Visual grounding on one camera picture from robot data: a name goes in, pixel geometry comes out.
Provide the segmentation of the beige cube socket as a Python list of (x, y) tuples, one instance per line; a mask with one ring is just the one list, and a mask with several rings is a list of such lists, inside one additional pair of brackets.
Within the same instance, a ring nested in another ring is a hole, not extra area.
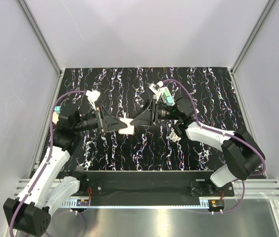
[(119, 118), (119, 120), (127, 125), (126, 128), (122, 128), (118, 130), (119, 134), (122, 135), (133, 135), (135, 132), (134, 126), (130, 123), (133, 121), (132, 118), (127, 118), (126, 112), (123, 113), (123, 117)]

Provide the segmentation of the light teal charger cube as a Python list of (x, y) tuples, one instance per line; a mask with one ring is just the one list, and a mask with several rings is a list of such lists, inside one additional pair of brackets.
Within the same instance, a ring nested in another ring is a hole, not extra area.
[(173, 106), (174, 105), (174, 100), (173, 100), (173, 98), (172, 97), (167, 97), (166, 98), (166, 104), (168, 105), (168, 106)]

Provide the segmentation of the green usb charger plug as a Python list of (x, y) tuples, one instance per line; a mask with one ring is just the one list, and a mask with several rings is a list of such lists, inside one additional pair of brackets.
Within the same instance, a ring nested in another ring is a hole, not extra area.
[(164, 94), (165, 97), (170, 97), (171, 96), (169, 91), (165, 91), (163, 94)]

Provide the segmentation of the dark teal charger plug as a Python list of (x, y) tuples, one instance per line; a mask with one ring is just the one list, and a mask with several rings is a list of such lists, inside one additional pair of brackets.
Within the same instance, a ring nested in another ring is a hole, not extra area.
[(54, 108), (54, 112), (55, 112), (56, 114), (60, 114), (60, 112), (61, 112), (61, 106), (56, 106), (56, 107)]

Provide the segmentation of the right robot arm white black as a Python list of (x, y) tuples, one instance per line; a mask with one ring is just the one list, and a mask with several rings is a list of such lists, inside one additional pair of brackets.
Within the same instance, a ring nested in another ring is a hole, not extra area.
[(174, 105), (147, 100), (142, 111), (132, 118), (131, 125), (154, 126), (159, 120), (174, 120), (169, 139), (177, 142), (182, 138), (204, 143), (223, 153), (225, 164), (216, 169), (205, 184), (212, 196), (218, 195), (223, 186), (234, 180), (246, 180), (259, 166), (265, 166), (265, 155), (245, 129), (221, 130), (195, 118), (191, 101), (180, 98)]

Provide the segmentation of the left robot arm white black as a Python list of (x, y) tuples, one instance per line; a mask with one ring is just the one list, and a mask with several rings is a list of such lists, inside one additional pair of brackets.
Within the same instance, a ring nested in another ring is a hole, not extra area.
[(3, 204), (10, 236), (14, 235), (14, 230), (35, 237), (42, 236), (55, 210), (65, 200), (71, 195), (81, 196), (90, 190), (86, 174), (79, 171), (68, 172), (61, 183), (51, 189), (61, 168), (76, 150), (81, 132), (93, 129), (113, 132), (129, 128), (127, 119), (115, 118), (103, 107), (85, 115), (79, 111), (60, 113), (58, 121), (52, 124), (50, 147), (34, 176), (16, 198), (8, 198)]

